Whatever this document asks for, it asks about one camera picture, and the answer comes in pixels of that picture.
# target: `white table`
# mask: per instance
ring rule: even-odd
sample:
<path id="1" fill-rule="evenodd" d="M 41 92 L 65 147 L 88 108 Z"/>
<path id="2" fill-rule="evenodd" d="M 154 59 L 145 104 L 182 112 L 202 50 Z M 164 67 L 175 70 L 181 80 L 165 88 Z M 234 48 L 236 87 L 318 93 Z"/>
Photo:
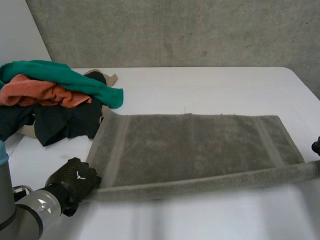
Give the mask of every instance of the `white table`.
<path id="1" fill-rule="evenodd" d="M 75 69 L 83 74 L 89 69 Z M 278 115 L 306 161 L 318 156 L 320 101 L 282 67 L 100 68 L 117 74 L 118 114 Z M 86 160 L 86 136 L 42 147 L 18 135 L 7 141 L 13 185 L 43 187 L 72 157 Z M 320 182 L 199 194 L 163 201 L 83 204 L 43 240 L 316 240 Z"/>

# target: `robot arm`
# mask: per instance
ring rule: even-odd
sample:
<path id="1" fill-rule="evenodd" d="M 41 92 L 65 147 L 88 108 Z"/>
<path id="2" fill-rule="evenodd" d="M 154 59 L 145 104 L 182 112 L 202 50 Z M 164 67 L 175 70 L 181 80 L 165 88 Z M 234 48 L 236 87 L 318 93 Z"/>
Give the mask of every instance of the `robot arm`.
<path id="1" fill-rule="evenodd" d="M 62 213 L 71 217 L 100 182 L 88 163 L 72 158 L 49 177 L 44 188 L 15 202 L 8 155 L 0 142 L 0 239 L 40 239 Z"/>

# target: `black cloth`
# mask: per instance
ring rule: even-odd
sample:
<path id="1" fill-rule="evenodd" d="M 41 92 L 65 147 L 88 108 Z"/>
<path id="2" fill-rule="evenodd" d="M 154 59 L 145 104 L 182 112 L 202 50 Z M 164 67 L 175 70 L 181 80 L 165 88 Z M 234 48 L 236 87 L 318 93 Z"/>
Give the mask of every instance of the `black cloth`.
<path id="1" fill-rule="evenodd" d="M 85 76 L 106 84 L 105 77 L 100 72 L 93 71 Z M 34 118 L 35 136 L 43 146 L 83 135 L 93 139 L 100 126 L 103 104 L 100 100 L 91 98 L 91 103 L 73 108 L 40 104 L 28 107 L 0 106 L 0 140 L 5 141 L 23 125 L 32 124 Z"/>
<path id="2" fill-rule="evenodd" d="M 32 125 L 34 106 L 0 106 L 0 140 L 7 140 L 23 125 Z"/>

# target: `orange towel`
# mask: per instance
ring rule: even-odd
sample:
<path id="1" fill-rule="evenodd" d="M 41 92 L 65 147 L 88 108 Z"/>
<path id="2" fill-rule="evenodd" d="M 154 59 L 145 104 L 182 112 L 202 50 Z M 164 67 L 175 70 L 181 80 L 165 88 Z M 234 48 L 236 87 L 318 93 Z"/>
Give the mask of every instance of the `orange towel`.
<path id="1" fill-rule="evenodd" d="M 18 74 L 0 91 L 0 106 L 62 105 L 73 108 L 81 103 L 91 103 L 91 97 L 81 92 L 67 90 L 55 82 L 40 81 Z"/>

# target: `pile of clothes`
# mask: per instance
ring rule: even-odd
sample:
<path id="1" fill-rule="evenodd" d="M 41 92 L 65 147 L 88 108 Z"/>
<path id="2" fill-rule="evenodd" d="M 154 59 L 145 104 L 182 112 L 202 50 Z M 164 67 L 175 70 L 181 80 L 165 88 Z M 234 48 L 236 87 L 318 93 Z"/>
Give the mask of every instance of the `pile of clothes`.
<path id="1" fill-rule="evenodd" d="M 82 135 L 93 139 L 103 106 L 116 109 L 123 104 L 123 90 L 112 87 L 117 79 L 98 70 L 81 75 L 51 61 L 1 66 L 0 140 L 24 126 L 33 126 L 43 146 Z"/>

